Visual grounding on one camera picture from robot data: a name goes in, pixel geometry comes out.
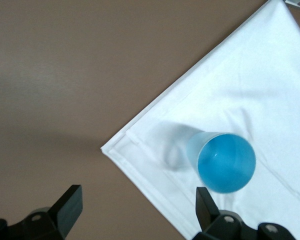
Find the brown table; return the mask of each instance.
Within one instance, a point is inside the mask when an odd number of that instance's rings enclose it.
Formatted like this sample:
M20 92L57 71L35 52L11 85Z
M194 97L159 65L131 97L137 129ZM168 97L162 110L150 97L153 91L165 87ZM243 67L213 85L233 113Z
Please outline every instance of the brown table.
M183 239L100 147L264 2L0 1L0 218L81 184L68 240Z

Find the white napkin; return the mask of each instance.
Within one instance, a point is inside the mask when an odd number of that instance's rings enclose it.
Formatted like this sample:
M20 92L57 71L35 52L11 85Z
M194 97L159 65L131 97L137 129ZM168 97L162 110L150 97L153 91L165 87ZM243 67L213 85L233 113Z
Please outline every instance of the white napkin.
M284 1L264 4L102 147L186 239L201 230L204 184L185 156L198 131L239 134L256 153L243 189L210 192L219 209L300 240L300 29Z

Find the plastic cup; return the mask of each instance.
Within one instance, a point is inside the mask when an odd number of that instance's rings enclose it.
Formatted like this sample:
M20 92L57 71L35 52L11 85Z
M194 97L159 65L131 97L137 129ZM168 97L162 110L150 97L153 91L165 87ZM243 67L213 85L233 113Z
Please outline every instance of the plastic cup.
M199 132L188 141L186 154L203 183L218 193L243 188L256 168L252 146L232 133Z

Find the blue cup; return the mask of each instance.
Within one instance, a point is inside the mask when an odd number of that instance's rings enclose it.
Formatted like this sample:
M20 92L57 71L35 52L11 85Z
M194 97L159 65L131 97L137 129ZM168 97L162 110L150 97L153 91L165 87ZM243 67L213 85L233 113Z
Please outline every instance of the blue cup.
M218 193L243 188L256 168L252 146L232 133L197 133L188 141L186 154L203 183Z

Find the white cloth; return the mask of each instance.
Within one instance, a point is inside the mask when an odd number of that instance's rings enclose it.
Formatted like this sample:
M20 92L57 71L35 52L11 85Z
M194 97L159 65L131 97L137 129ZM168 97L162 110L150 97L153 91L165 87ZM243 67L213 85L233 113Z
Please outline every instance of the white cloth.
M300 29L284 1L265 3L101 148L186 239L201 230L204 185L185 156L198 131L239 134L256 153L243 189L210 192L219 209L300 240Z

